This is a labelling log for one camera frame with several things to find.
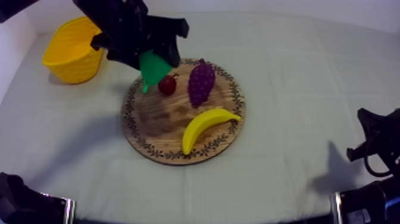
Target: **purple grapes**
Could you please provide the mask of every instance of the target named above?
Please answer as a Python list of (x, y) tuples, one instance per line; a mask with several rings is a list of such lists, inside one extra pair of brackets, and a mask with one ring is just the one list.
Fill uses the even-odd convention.
[(193, 108), (198, 108), (208, 100), (215, 84), (215, 71), (211, 65), (200, 59), (200, 65), (196, 66), (190, 74), (187, 92)]

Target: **white backdrop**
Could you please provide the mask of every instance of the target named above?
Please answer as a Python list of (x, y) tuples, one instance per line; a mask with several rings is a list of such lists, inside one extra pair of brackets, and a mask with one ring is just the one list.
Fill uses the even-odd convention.
[(0, 104), (37, 33), (26, 12), (0, 24)]
[[(186, 12), (282, 13), (400, 31), (399, 0), (145, 0), (152, 14)], [(82, 15), (72, 0), (41, 0), (28, 9), (40, 32)]]

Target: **toy banana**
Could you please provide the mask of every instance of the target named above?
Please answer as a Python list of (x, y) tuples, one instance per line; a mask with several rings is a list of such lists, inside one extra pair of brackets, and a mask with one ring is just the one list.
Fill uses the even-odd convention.
[(192, 150), (197, 138), (202, 132), (211, 126), (219, 125), (229, 120), (240, 120), (240, 116), (232, 114), (225, 109), (208, 110), (195, 117), (187, 126), (182, 139), (182, 150), (185, 155), (188, 155)]

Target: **plastic basket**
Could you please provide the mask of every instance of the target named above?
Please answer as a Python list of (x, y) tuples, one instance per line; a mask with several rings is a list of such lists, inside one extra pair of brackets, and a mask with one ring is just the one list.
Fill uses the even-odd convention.
[(103, 50), (94, 50), (92, 38), (101, 33), (89, 18), (81, 17), (62, 25), (43, 56), (47, 66), (65, 83), (85, 82), (96, 75)]

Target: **white tablecloth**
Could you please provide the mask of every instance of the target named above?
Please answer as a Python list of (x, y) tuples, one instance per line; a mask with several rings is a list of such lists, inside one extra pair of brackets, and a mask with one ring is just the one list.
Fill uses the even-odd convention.
[(0, 171), (77, 200), (80, 218), (121, 223), (298, 219), (327, 213), (329, 194), (374, 180), (345, 150), (364, 140), (359, 108), (399, 107), (398, 37), (279, 15), (178, 16), (190, 24), (181, 56), (224, 67), (245, 93), (244, 128), (224, 153), (188, 167), (142, 157), (119, 121), (139, 72), (104, 60), (92, 80), (64, 85), (41, 63), (45, 35), (0, 106)]

